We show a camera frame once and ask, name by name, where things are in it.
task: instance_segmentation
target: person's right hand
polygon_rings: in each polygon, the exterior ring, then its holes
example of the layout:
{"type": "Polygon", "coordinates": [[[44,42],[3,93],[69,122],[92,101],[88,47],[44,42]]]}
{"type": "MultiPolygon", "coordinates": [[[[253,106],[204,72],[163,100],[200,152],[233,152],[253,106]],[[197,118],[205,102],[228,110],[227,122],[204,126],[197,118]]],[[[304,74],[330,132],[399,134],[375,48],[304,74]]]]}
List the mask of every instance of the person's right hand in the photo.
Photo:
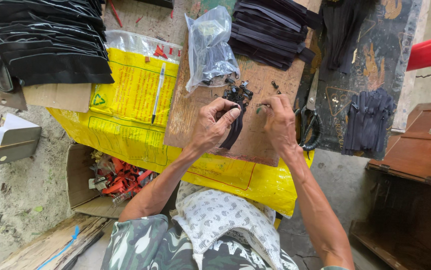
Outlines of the person's right hand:
{"type": "Polygon", "coordinates": [[[285,162],[287,158],[302,156],[303,149],[297,144],[296,116],[287,95],[274,95],[261,103],[270,105],[262,106],[267,116],[264,130],[279,156],[285,162]]]}

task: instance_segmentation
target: pen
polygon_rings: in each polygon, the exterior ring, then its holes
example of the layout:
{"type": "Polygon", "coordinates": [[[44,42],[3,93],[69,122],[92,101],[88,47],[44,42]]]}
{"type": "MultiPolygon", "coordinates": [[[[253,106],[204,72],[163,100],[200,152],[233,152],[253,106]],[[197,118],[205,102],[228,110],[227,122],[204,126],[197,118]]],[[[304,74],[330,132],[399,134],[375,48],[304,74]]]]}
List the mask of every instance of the pen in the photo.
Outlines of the pen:
{"type": "Polygon", "coordinates": [[[155,102],[154,102],[154,110],[152,111],[151,125],[154,124],[154,120],[156,119],[157,104],[159,102],[160,89],[162,88],[162,85],[164,84],[164,72],[165,71],[166,71],[166,63],[162,63],[162,69],[160,70],[160,75],[159,75],[159,86],[157,87],[157,94],[155,95],[155,102]]]}

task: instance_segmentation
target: white cloth with black pattern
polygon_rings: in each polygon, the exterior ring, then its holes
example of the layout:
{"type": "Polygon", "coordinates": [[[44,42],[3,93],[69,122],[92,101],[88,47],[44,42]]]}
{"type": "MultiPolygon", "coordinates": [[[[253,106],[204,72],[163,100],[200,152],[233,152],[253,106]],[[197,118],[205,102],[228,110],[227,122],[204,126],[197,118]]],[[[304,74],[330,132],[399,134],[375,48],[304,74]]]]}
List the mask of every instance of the white cloth with black pattern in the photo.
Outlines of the white cloth with black pattern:
{"type": "Polygon", "coordinates": [[[276,212],[254,200],[180,181],[171,213],[193,244],[192,257],[202,268],[204,253],[223,235],[249,244],[273,269],[283,269],[276,212]]]}

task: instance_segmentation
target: camouflage clothing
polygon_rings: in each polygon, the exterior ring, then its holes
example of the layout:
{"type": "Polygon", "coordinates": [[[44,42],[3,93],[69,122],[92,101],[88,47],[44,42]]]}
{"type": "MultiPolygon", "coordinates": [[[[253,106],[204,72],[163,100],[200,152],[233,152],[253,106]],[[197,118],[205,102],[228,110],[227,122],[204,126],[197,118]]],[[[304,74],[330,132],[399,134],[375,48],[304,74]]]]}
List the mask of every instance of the camouflage clothing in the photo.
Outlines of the camouflage clothing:
{"type": "MultiPolygon", "coordinates": [[[[102,270],[197,270],[193,245],[182,228],[167,230],[164,215],[116,222],[105,251],[102,270]]],[[[280,252],[284,270],[298,270],[294,261],[280,252]]],[[[221,236],[203,255],[204,270],[271,269],[254,249],[231,236],[221,236]]],[[[324,270],[343,270],[325,267],[324,270]]]]}

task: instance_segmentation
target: stack of black fabric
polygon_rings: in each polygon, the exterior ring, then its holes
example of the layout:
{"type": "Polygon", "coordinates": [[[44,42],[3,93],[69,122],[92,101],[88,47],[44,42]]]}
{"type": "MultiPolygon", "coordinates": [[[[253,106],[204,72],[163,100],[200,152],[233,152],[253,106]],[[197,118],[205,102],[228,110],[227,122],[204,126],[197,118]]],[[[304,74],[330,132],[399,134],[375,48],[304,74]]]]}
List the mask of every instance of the stack of black fabric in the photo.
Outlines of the stack of black fabric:
{"type": "Polygon", "coordinates": [[[352,156],[354,151],[382,151],[387,120],[394,114],[395,108],[394,99],[382,88],[353,95],[347,113],[349,120],[342,154],[352,156]]]}
{"type": "Polygon", "coordinates": [[[25,86],[114,80],[99,0],[0,0],[0,58],[25,86]]]}
{"type": "Polygon", "coordinates": [[[378,0],[340,0],[327,1],[322,5],[327,33],[325,56],[320,64],[321,80],[326,81],[330,70],[345,74],[351,71],[359,30],[377,2],[378,0]]]}
{"type": "Polygon", "coordinates": [[[322,17],[292,0],[237,0],[229,45],[281,70],[288,70],[298,56],[310,63],[315,53],[305,47],[307,27],[322,25],[322,17]]]}

